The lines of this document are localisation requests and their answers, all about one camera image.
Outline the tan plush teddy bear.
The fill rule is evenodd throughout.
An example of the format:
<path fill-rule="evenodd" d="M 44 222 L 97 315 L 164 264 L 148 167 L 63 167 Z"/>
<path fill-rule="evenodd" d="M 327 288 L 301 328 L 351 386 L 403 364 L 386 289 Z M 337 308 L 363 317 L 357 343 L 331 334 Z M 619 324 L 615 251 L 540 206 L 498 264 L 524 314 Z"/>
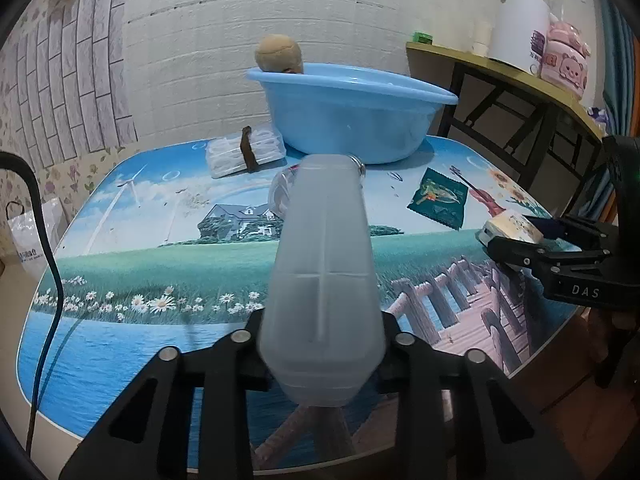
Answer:
<path fill-rule="evenodd" d="M 263 72 L 302 74 L 302 50 L 291 37 L 270 34 L 262 38 L 255 50 L 255 61 Z"/>

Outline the pink cartoon piggy box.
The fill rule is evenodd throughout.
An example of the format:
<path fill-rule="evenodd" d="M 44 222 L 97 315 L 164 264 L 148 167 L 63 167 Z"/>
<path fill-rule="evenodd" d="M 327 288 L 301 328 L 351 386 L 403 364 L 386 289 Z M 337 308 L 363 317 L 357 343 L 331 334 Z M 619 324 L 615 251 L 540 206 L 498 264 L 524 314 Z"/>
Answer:
<path fill-rule="evenodd" d="M 582 99 L 588 82 L 589 44 L 573 24 L 550 15 L 540 78 Z"/>

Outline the yellow side table black frame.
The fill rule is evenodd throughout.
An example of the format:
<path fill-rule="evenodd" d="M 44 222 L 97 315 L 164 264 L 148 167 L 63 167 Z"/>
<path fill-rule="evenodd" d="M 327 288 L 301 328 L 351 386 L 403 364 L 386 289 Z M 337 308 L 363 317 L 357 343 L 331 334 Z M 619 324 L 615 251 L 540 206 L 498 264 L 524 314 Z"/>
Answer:
<path fill-rule="evenodd" d="M 458 97 L 430 133 L 469 145 L 521 188 L 577 214 L 604 169 L 604 131 L 574 96 L 532 75 L 468 52 L 406 44 L 410 75 Z"/>

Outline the dark green snack packet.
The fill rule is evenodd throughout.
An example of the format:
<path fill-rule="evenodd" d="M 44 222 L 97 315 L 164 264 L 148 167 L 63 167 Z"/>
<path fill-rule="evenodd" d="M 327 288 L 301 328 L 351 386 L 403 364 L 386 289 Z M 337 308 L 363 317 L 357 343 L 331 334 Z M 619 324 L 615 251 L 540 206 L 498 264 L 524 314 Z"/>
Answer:
<path fill-rule="evenodd" d="M 465 184 L 427 168 L 407 208 L 442 226 L 460 230 L 468 191 Z"/>

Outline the clear packets with brown band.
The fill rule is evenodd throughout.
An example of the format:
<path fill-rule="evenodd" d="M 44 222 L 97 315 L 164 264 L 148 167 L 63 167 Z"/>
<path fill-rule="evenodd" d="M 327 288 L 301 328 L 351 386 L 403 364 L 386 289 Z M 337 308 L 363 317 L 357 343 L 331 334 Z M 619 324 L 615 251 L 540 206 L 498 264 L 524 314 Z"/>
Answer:
<path fill-rule="evenodd" d="M 214 179 L 239 172 L 255 172 L 262 166 L 284 159 L 286 149 L 277 129 L 271 124 L 245 126 L 240 132 L 218 136 L 206 146 L 205 158 Z"/>

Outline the white plastic shopping bag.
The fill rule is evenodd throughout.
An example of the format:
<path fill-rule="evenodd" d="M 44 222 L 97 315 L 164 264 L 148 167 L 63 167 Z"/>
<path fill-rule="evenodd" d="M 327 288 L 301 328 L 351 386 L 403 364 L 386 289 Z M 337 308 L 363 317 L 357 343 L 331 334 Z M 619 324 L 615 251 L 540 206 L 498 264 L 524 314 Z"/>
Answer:
<path fill-rule="evenodd" d="M 44 225 L 52 250 L 60 244 L 68 227 L 65 211 L 57 197 L 42 204 Z M 39 281 L 48 268 L 46 257 L 37 232 L 34 213 L 11 200 L 6 204 L 6 220 L 11 231 L 12 242 L 23 269 Z"/>

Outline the light blue plastic basin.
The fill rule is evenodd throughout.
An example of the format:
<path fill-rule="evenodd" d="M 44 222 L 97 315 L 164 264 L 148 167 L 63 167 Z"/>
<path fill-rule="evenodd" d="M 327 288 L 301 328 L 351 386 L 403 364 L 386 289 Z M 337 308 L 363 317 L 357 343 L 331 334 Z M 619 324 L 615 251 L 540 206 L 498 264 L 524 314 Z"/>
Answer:
<path fill-rule="evenodd" d="M 438 111 L 458 102 L 419 79 L 340 64 L 306 63 L 301 74 L 254 67 L 246 78 L 264 89 L 271 125 L 290 148 L 354 155 L 367 165 L 411 156 Z"/>

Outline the cream facial tissue box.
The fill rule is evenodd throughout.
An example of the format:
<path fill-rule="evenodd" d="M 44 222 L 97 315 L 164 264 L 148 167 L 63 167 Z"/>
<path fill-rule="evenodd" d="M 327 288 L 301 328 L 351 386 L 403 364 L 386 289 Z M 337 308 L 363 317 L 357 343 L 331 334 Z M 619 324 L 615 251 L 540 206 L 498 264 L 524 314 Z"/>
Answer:
<path fill-rule="evenodd" d="M 476 232 L 476 238 L 483 246 L 495 237 L 518 240 L 530 244 L 538 244 L 543 239 L 542 233 L 529 221 L 524 214 L 507 209 L 495 217 L 490 218 L 484 226 Z"/>

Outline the frosted plastic storage box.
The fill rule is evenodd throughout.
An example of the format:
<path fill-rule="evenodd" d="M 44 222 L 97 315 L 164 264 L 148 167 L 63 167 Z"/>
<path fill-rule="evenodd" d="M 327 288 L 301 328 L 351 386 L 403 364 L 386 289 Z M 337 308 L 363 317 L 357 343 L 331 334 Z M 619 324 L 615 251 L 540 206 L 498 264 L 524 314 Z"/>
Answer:
<path fill-rule="evenodd" d="M 386 343 L 356 162 L 309 155 L 298 165 L 257 339 L 295 403 L 347 404 Z"/>

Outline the green small box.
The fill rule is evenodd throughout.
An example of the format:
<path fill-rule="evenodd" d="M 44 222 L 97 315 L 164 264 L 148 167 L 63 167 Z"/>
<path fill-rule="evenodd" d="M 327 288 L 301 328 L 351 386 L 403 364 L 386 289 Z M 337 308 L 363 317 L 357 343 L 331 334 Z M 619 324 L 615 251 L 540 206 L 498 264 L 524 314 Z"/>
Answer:
<path fill-rule="evenodd" d="M 412 36 L 412 41 L 417 42 L 418 44 L 432 44 L 433 37 L 426 32 L 414 32 Z"/>

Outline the white electric kettle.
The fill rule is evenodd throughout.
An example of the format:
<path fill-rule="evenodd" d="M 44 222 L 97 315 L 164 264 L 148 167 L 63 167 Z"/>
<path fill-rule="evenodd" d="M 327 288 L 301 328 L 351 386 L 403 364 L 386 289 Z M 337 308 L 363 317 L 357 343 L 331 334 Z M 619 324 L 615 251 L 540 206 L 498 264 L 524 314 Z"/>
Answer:
<path fill-rule="evenodd" d="M 544 0 L 500 0 L 488 58 L 538 77 L 549 25 Z"/>

